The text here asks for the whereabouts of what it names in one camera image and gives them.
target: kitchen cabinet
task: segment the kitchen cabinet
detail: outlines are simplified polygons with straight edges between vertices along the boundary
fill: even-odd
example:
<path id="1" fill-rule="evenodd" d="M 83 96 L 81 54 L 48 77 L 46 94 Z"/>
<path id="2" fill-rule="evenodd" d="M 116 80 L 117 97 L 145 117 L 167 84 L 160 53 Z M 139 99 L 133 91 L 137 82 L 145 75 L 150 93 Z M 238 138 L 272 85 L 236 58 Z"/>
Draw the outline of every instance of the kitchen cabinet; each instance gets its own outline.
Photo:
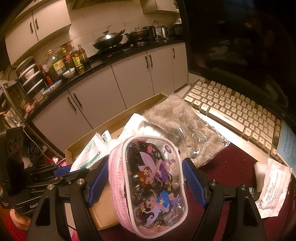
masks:
<path id="1" fill-rule="evenodd" d="M 15 24 L 5 35 L 5 44 L 10 63 L 13 64 L 28 49 L 38 43 L 33 15 L 30 12 Z"/>
<path id="2" fill-rule="evenodd" d="M 87 76 L 68 91 L 93 128 L 126 110 L 110 65 Z"/>
<path id="3" fill-rule="evenodd" d="M 143 14 L 177 14 L 174 0 L 140 0 Z"/>
<path id="4" fill-rule="evenodd" d="M 71 20 L 65 0 L 50 1 L 33 10 L 38 40 L 62 28 L 70 28 Z"/>
<path id="5" fill-rule="evenodd" d="M 127 108 L 154 95 L 146 52 L 119 60 L 111 66 Z"/>
<path id="6" fill-rule="evenodd" d="M 175 90 L 179 89 L 188 82 L 188 66 L 185 43 L 171 45 Z"/>
<path id="7" fill-rule="evenodd" d="M 46 106 L 32 122 L 63 153 L 92 130 L 68 91 Z"/>
<path id="8" fill-rule="evenodd" d="M 147 51 L 154 94 L 172 94 L 174 87 L 174 69 L 171 46 Z"/>

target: stainless steel kettle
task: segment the stainless steel kettle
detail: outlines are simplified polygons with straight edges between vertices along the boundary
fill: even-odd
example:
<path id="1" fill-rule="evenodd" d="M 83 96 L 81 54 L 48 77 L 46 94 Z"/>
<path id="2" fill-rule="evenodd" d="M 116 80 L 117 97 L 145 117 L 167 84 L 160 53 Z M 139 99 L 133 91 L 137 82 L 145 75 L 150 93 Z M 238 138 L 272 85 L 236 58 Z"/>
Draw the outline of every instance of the stainless steel kettle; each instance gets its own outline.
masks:
<path id="1" fill-rule="evenodd" d="M 161 36 L 163 39 L 167 39 L 170 37 L 170 29 L 168 27 L 161 27 Z"/>

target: white tile wall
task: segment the white tile wall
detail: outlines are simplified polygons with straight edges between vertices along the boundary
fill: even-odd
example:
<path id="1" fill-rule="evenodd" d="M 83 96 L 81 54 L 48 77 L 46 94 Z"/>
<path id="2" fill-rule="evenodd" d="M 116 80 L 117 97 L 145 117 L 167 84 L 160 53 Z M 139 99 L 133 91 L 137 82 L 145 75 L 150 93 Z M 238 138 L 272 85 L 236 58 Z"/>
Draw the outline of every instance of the white tile wall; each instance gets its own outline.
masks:
<path id="1" fill-rule="evenodd" d="M 110 27 L 111 32 L 119 32 L 125 29 L 127 33 L 133 31 L 135 27 L 142 28 L 153 25 L 154 20 L 159 21 L 160 25 L 170 27 L 174 20 L 174 16 L 171 15 L 144 15 L 140 0 L 97 4 L 79 10 L 71 10 L 69 15 L 72 22 L 69 33 L 59 36 L 38 49 L 33 54 L 38 64 L 46 59 L 45 54 L 48 50 L 52 49 L 57 52 L 60 50 L 59 46 L 70 40 L 73 40 L 71 45 L 75 48 L 81 43 L 88 56 L 96 54 L 97 50 L 93 47 L 93 44 L 107 30 L 108 25 L 112 25 Z M 124 35 L 122 43 L 126 41 L 127 38 Z"/>

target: blue gripper pad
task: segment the blue gripper pad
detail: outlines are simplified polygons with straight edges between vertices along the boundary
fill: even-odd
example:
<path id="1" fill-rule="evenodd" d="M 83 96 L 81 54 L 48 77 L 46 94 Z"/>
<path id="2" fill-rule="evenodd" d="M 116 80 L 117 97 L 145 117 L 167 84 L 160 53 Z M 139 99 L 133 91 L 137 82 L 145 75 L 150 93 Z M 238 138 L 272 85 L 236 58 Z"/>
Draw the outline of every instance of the blue gripper pad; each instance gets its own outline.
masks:
<path id="1" fill-rule="evenodd" d="M 108 161 L 106 161 L 90 188 L 89 199 L 88 199 L 88 204 L 90 207 L 92 207 L 100 199 L 101 194 L 104 190 L 104 187 L 108 181 L 108 177 L 109 177 Z"/>
<path id="2" fill-rule="evenodd" d="M 197 178 L 196 174 L 193 171 L 193 166 L 189 164 L 189 162 L 191 162 L 191 164 L 193 165 L 192 161 L 190 158 L 185 158 L 182 162 L 182 169 L 183 169 L 183 174 L 186 178 L 187 184 L 193 194 L 193 197 L 195 199 L 195 201 L 197 203 L 199 203 L 203 208 L 206 208 L 208 202 L 205 198 L 205 190 L 204 187 L 201 182 L 199 181 L 199 179 Z"/>

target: cardboard box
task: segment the cardboard box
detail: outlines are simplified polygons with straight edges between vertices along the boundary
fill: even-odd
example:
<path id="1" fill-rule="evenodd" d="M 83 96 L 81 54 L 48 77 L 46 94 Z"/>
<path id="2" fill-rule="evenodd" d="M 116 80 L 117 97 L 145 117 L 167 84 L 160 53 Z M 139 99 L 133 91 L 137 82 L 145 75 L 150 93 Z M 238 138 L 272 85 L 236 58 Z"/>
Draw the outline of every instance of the cardboard box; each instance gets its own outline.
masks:
<path id="1" fill-rule="evenodd" d="M 65 150 L 67 165 L 70 165 L 75 161 L 76 157 L 82 152 L 84 147 L 93 138 L 96 132 L 102 135 L 104 131 L 109 130 L 111 137 L 113 139 L 117 138 L 121 134 L 125 124 L 134 113 L 138 113 L 140 115 L 143 114 L 146 110 L 150 109 L 165 97 L 167 97 L 167 95 L 161 93 L 144 100 L 86 134 Z M 89 209 L 89 212 L 98 230 L 106 229 L 119 223 L 113 208 L 109 183 L 106 184 L 100 200 Z"/>

